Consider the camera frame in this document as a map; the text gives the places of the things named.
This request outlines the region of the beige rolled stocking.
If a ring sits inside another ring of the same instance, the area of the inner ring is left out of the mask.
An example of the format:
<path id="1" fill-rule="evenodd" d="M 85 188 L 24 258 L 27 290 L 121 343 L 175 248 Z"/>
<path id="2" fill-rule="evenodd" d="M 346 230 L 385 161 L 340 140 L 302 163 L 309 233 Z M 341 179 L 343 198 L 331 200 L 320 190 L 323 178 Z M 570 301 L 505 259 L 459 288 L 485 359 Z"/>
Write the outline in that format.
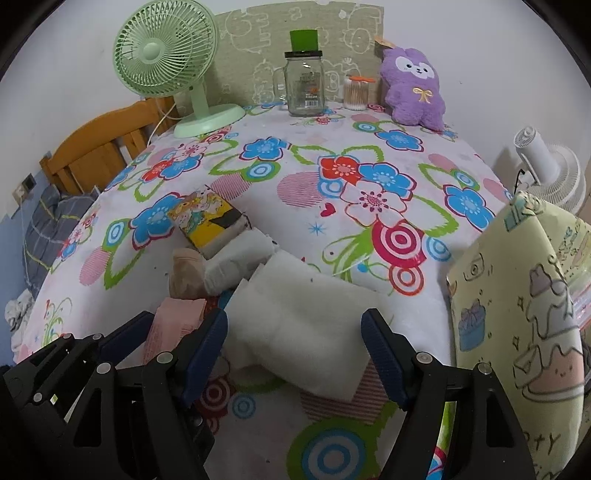
<path id="1" fill-rule="evenodd" d="M 169 274 L 169 296 L 181 300 L 205 298 L 205 259 L 200 252 L 179 248 L 172 252 L 172 270 Z"/>

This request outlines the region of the glass mason jar green straw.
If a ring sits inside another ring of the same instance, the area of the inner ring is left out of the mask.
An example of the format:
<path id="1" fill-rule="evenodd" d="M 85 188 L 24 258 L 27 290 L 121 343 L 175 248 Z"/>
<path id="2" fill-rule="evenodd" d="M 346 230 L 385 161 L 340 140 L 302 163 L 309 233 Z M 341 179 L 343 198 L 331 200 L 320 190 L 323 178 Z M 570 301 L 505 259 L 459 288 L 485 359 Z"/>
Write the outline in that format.
<path id="1" fill-rule="evenodd" d="M 273 70 L 274 101 L 295 117 L 315 117 L 325 110 L 325 72 L 315 29 L 291 30 L 286 63 Z"/>

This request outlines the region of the blue plaid bedding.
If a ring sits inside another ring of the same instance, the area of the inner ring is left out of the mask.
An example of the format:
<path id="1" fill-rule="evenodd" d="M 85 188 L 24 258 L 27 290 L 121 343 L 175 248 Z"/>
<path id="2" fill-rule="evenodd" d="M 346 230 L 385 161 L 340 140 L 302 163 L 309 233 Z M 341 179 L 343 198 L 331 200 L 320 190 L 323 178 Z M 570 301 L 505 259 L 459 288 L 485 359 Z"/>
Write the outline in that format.
<path id="1" fill-rule="evenodd" d="M 61 193 L 53 184 L 43 190 L 23 239 L 25 285 L 34 298 L 54 261 L 74 252 L 69 237 L 98 196 L 96 187 L 83 195 Z"/>

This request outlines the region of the white cloth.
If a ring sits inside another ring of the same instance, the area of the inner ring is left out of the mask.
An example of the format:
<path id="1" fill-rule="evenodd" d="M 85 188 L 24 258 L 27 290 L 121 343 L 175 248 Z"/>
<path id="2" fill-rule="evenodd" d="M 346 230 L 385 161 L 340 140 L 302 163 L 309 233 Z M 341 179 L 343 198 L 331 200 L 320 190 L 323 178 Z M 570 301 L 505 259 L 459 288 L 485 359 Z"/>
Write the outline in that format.
<path id="1" fill-rule="evenodd" d="M 361 320 L 372 308 L 393 320 L 386 296 L 280 250 L 225 306 L 223 354 L 235 371 L 260 366 L 318 397 L 349 402 L 369 363 Z"/>

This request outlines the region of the pink folded cloth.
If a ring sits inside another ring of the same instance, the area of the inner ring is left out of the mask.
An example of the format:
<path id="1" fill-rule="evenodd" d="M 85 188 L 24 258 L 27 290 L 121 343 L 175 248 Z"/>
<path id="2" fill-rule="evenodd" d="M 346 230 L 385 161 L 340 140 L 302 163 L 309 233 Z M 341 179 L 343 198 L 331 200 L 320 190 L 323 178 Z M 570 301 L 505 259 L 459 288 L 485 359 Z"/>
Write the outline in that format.
<path id="1" fill-rule="evenodd" d="M 143 364 L 158 354 L 171 352 L 180 340 L 197 330 L 204 320 L 205 299 L 165 298 L 156 309 L 143 349 Z"/>

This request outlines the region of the floral tablecloth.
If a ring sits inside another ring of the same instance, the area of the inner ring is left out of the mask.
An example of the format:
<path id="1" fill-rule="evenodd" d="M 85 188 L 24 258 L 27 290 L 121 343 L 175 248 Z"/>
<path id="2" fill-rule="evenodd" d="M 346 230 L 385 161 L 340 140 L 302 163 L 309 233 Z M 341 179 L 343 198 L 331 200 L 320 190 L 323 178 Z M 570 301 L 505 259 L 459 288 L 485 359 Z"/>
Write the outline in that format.
<path id="1" fill-rule="evenodd" d="M 37 296 L 16 359 L 57 338 L 109 334 L 167 297 L 186 245 L 170 213 L 207 186 L 318 273 L 379 292 L 386 315 L 442 362 L 446 275 L 509 200 L 454 132 L 403 127 L 374 107 L 295 119 L 276 104 L 191 140 L 157 138 L 79 218 Z M 259 368 L 216 362 L 195 401 L 213 479 L 375 479 L 403 415 L 373 366 L 349 402 Z"/>

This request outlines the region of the purple plush bunny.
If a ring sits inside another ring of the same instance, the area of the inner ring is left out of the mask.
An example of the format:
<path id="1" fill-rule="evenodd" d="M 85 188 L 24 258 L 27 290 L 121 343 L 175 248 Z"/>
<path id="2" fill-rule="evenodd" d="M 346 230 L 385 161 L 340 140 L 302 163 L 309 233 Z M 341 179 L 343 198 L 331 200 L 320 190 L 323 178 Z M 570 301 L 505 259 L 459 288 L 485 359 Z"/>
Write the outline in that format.
<path id="1" fill-rule="evenodd" d="M 388 87 L 385 103 L 392 109 L 395 122 L 435 132 L 444 130 L 446 104 L 439 75 L 422 51 L 387 48 L 380 74 Z"/>

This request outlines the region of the white standing fan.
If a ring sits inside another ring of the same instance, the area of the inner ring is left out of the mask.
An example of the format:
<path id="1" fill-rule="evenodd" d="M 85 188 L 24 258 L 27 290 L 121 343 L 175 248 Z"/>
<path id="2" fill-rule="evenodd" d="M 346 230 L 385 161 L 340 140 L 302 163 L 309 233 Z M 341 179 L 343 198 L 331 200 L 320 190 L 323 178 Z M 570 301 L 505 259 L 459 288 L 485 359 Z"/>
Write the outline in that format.
<path id="1" fill-rule="evenodd" d="M 587 186 L 576 154 L 566 146 L 547 144 L 531 125 L 516 133 L 514 147 L 521 167 L 512 194 L 528 192 L 578 214 L 585 202 Z"/>

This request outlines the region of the green desk fan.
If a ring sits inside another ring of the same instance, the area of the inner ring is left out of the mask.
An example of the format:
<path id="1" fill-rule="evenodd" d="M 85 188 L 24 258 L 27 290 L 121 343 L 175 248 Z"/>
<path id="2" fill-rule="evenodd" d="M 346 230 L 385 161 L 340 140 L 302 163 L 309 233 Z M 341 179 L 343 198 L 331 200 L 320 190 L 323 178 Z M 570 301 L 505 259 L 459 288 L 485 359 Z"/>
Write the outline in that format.
<path id="1" fill-rule="evenodd" d="M 192 113 L 174 128 L 177 138 L 209 134 L 245 117 L 236 104 L 209 106 L 204 76 L 217 52 L 219 33 L 211 10 L 197 1 L 150 1 L 122 25 L 113 45 L 113 67 L 142 97 L 186 93 Z"/>

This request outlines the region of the cotton swab jar orange lid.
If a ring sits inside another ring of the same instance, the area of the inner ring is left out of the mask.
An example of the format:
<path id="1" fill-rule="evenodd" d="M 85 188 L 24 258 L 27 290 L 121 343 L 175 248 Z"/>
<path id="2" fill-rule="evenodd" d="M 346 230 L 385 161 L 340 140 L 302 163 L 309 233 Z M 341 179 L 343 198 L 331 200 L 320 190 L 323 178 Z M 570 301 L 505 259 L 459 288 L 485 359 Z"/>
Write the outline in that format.
<path id="1" fill-rule="evenodd" d="M 342 104 L 348 110 L 363 111 L 377 98 L 376 79 L 347 76 L 342 85 Z"/>

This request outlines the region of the clear plastic zip bag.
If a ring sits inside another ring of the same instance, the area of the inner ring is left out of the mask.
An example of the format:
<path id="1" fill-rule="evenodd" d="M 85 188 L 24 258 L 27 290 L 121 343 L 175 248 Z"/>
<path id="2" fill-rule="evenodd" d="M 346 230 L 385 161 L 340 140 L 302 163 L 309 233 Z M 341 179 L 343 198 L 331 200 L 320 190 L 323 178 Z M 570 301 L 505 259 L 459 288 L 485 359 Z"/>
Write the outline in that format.
<path id="1" fill-rule="evenodd" d="M 591 273 L 584 269 L 567 278 L 569 293 L 573 302 L 573 318 L 583 332 L 590 325 Z"/>

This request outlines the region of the yellow cartoon storage box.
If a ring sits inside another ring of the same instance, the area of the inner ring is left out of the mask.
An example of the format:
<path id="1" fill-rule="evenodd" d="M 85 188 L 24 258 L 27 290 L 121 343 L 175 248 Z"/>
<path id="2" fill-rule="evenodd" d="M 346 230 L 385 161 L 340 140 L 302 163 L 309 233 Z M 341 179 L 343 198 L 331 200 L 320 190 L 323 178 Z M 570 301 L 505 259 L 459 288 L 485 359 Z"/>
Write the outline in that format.
<path id="1" fill-rule="evenodd" d="M 447 281 L 458 366 L 492 366 L 536 478 L 556 478 L 584 433 L 584 336 L 573 293 L 590 285 L 589 224 L 520 192 Z"/>

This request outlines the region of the wooden chair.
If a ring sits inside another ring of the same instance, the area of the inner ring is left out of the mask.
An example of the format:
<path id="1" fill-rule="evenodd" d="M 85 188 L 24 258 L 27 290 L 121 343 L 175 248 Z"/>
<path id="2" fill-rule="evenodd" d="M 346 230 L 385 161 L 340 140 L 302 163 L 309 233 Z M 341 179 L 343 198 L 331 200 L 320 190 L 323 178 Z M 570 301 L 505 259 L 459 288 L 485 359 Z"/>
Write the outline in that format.
<path id="1" fill-rule="evenodd" d="M 171 97 L 139 100 L 130 106 L 104 113 L 79 127 L 56 151 L 44 156 L 40 166 L 47 180 L 67 194 L 100 190 L 126 166 L 122 149 L 136 158 L 147 148 L 147 130 L 163 133 L 175 122 Z"/>

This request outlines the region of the wall power socket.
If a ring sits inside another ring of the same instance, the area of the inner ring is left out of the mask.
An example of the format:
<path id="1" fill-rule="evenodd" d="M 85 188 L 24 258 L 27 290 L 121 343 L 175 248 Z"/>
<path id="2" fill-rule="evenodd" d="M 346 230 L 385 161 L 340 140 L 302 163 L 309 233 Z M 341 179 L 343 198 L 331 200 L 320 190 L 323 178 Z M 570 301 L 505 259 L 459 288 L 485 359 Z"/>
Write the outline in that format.
<path id="1" fill-rule="evenodd" d="M 36 186 L 36 180 L 32 174 L 28 174 L 13 191 L 13 198 L 21 205 Z"/>

